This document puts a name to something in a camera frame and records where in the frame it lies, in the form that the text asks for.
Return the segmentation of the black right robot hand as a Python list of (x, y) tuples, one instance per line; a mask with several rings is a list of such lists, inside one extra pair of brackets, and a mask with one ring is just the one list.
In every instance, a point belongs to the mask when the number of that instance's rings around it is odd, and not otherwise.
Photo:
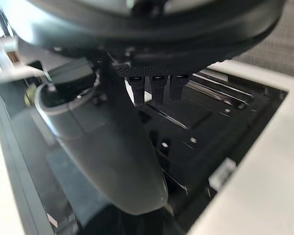
[(35, 106), (87, 180), (132, 214), (168, 190), (139, 108), (180, 102), (194, 73), (238, 56), (277, 26), (283, 0), (2, 0), (20, 45), (42, 50)]

